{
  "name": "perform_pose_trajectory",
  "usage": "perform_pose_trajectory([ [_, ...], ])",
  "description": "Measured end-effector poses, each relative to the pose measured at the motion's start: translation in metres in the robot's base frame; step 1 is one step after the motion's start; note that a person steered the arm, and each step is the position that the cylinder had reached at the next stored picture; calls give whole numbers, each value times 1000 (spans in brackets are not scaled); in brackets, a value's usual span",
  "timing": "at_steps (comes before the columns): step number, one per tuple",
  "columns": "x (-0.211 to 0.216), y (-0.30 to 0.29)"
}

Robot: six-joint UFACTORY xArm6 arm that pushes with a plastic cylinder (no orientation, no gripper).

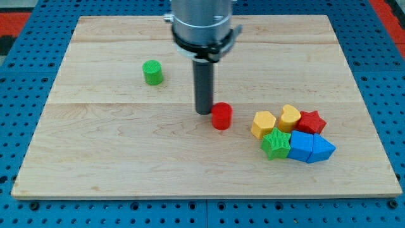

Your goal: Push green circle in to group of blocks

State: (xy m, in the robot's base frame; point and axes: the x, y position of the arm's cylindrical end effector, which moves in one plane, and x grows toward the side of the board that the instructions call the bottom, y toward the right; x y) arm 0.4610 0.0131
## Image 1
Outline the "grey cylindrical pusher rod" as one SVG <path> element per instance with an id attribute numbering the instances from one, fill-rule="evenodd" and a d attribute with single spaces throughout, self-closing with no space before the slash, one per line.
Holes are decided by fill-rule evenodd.
<path id="1" fill-rule="evenodd" d="M 213 105 L 214 64 L 193 61 L 192 69 L 196 112 L 200 115 L 208 115 Z"/>

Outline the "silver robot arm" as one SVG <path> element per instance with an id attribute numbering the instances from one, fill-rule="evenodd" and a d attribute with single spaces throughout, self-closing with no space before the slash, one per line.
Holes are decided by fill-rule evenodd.
<path id="1" fill-rule="evenodd" d="M 195 110 L 211 113 L 214 66 L 233 48 L 242 25 L 232 27 L 233 0 L 171 0 L 164 21 L 171 24 L 177 51 L 192 61 Z"/>

